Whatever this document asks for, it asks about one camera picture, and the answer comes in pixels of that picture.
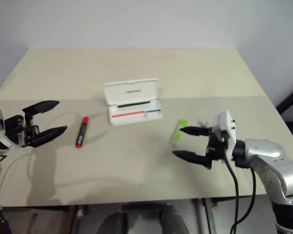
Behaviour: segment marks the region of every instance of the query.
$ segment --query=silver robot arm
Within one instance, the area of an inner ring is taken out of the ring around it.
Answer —
[[[213,160],[233,160],[240,168],[252,167],[265,186],[276,217],[279,234],[293,234],[293,160],[284,149],[268,140],[235,139],[234,119],[228,111],[214,117],[213,127],[185,127],[181,131],[194,136],[207,136],[205,156],[189,151],[173,153],[188,162],[211,168]]]
[[[39,131],[37,125],[33,125],[33,115],[44,113],[53,109],[58,101],[43,101],[35,105],[24,108],[25,120],[23,116],[17,115],[6,120],[3,119],[0,110],[0,162],[5,154],[14,147],[38,147],[61,135],[66,126],[53,128],[44,132]],[[2,206],[0,205],[0,234],[11,234],[9,223],[4,219]]]
[[[236,166],[249,164],[259,175],[272,202],[278,233],[293,233],[293,160],[279,144],[258,139],[238,140],[232,156]]]

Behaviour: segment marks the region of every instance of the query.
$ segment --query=blue stripe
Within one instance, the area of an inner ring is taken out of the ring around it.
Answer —
[[[147,111],[148,112],[155,112],[155,111],[161,111],[161,109],[158,109],[158,110],[151,110],[151,111]]]

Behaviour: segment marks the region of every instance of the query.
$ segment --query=green eraser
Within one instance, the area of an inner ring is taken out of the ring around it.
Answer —
[[[179,144],[179,142],[181,140],[181,136],[182,136],[182,132],[180,131],[180,129],[186,127],[187,124],[188,124],[188,120],[186,120],[186,119],[181,119],[178,122],[177,127],[176,127],[176,131],[175,131],[174,136],[171,141],[172,144],[174,144],[174,145]]]

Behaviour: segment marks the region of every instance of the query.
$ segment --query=white wall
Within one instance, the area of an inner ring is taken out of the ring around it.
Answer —
[[[236,47],[278,104],[293,0],[0,0],[0,84],[29,47]]]

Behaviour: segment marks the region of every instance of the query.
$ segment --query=table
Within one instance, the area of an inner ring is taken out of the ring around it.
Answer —
[[[79,82],[73,79],[77,74]],[[160,81],[164,117],[112,127],[102,84],[147,76]],[[49,89],[51,81],[61,88]],[[33,84],[38,88],[31,89]],[[39,148],[8,153],[2,162],[3,206],[233,196],[233,180],[223,163],[214,162],[209,171],[171,153],[186,149],[203,155],[206,137],[183,135],[178,147],[170,144],[179,119],[197,125],[200,120],[211,121],[225,109],[236,119],[238,139],[276,141],[293,159],[293,136],[234,49],[29,50],[0,89],[0,106],[4,116],[10,117],[43,99],[59,99],[60,104],[35,116],[34,123],[41,130],[61,125],[68,129]],[[85,115],[90,124],[83,147],[76,149]],[[240,195],[250,195],[250,172],[234,171]],[[264,194],[257,181],[257,194]]]

